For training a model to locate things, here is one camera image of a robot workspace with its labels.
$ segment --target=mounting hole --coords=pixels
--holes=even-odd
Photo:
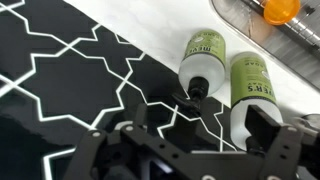
[[[94,132],[94,133],[92,133],[92,136],[93,137],[99,137],[101,135],[101,133],[100,132]]]
[[[281,180],[279,177],[277,176],[268,176],[267,180]]]
[[[211,175],[204,175],[202,176],[201,180],[216,180],[216,178]]]
[[[112,155],[112,159],[114,159],[114,160],[119,160],[121,157],[122,157],[122,155],[121,155],[120,152],[115,152],[115,153]]]
[[[179,155],[178,154],[172,154],[173,159],[178,159]]]
[[[298,130],[294,127],[288,127],[288,130],[291,131],[291,132],[297,132]]]
[[[127,126],[127,127],[126,127],[126,130],[127,130],[127,131],[132,131],[132,130],[133,130],[133,127],[132,127],[132,126]]]
[[[281,159],[287,159],[287,156],[285,156],[283,154],[281,154],[280,157],[281,157]]]

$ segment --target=screw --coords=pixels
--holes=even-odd
[[[305,9],[305,11],[307,13],[307,16],[311,15],[312,13],[314,13],[316,11],[315,8],[310,7],[310,6],[306,6],[304,9]]]
[[[268,176],[267,180],[281,180],[279,177],[277,176]]]
[[[93,137],[99,137],[100,135],[101,135],[100,132],[94,132],[94,133],[92,133],[92,136],[93,136]]]
[[[201,180],[216,180],[216,178],[211,175],[204,175],[202,176]]]
[[[133,130],[133,127],[132,127],[132,126],[127,126],[127,127],[126,127],[126,130],[127,130],[127,131],[132,131],[132,130]]]
[[[291,132],[297,132],[297,129],[294,128],[294,127],[288,127],[288,130],[291,131]]]

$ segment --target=white bottle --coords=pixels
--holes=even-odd
[[[253,52],[236,55],[231,61],[231,140],[246,150],[250,137],[245,127],[249,105],[257,105],[278,123],[281,113],[276,105],[270,78],[264,60]]]
[[[202,30],[188,43],[179,69],[179,81],[188,93],[190,81],[194,78],[209,83],[205,97],[217,91],[225,80],[225,41],[216,31]]]

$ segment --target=bottle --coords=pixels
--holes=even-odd
[[[225,41],[214,30],[202,30],[192,36],[179,69],[179,81],[190,101],[174,95],[180,107],[199,114],[200,102],[217,91],[225,80]]]
[[[245,127],[249,105],[257,105],[278,123],[281,113],[271,86],[264,60],[253,52],[243,52],[231,61],[231,140],[246,150],[246,139],[250,137]]]

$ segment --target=white surface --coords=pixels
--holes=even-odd
[[[216,92],[225,80],[225,68],[220,60],[208,54],[194,54],[181,62],[179,81],[187,91],[194,77],[204,77],[209,82],[208,95]]]
[[[265,59],[278,104],[285,117],[320,113],[320,94],[287,71],[278,60],[226,25],[209,0],[65,1],[175,72],[178,72],[190,37],[200,29],[214,29],[225,38],[227,62],[243,51],[254,51]],[[230,106],[228,77],[213,97]]]

